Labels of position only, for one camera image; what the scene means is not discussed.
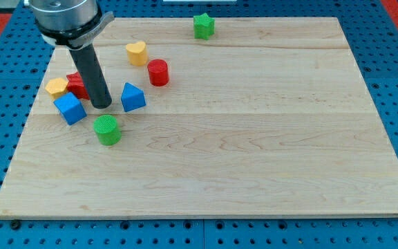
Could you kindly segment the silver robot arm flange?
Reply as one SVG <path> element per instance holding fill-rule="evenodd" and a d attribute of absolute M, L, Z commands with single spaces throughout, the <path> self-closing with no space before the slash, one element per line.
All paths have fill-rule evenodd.
<path fill-rule="evenodd" d="M 25 0 L 41 36 L 52 46 L 80 50 L 111 23 L 112 12 L 103 12 L 96 0 Z"/>

